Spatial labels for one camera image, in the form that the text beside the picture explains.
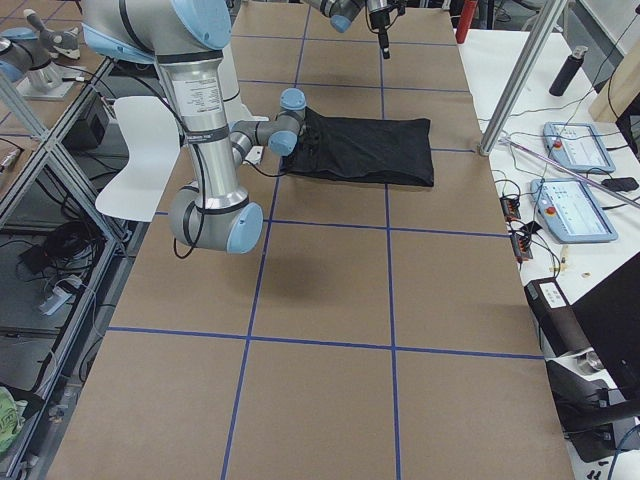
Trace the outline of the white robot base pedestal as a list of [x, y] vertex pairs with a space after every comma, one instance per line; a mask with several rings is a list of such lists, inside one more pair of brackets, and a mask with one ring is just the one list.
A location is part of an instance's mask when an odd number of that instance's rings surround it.
[[[235, 18], [237, 9], [239, 7], [238, 1], [224, 1], [231, 19]], [[224, 108], [227, 121], [229, 125], [237, 121], [251, 121], [251, 120], [267, 120], [267, 117], [256, 117], [252, 115], [248, 107], [243, 103], [241, 97], [241, 90], [237, 79], [236, 67], [229, 43], [223, 49], [223, 58], [218, 68], [219, 84], [224, 102]], [[246, 162], [253, 165], [259, 165], [262, 160], [264, 147], [253, 147], [250, 153], [246, 157]]]

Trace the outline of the grey third robot arm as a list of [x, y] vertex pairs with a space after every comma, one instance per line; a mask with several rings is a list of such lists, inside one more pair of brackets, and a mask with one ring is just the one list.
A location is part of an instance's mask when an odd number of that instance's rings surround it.
[[24, 9], [30, 27], [15, 27], [1, 32], [1, 72], [30, 100], [62, 100], [72, 87], [75, 75], [54, 60], [60, 55], [80, 58], [78, 26], [53, 30], [33, 9]]

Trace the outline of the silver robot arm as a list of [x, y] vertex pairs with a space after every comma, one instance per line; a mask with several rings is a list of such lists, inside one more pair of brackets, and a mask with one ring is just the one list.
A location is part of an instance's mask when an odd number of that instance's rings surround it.
[[331, 26], [339, 33], [346, 32], [357, 16], [365, 11], [367, 28], [378, 39], [379, 48], [384, 59], [390, 58], [390, 42], [388, 30], [392, 26], [391, 14], [396, 11], [399, 16], [405, 7], [399, 1], [387, 0], [306, 0], [305, 4], [329, 19]]
[[88, 1], [83, 33], [95, 52], [154, 65], [192, 157], [195, 180], [170, 208], [176, 244], [244, 254], [257, 244], [263, 211], [237, 177], [255, 146], [286, 156], [303, 127], [306, 98], [284, 90], [272, 121], [229, 123], [219, 68], [231, 38], [223, 1]]

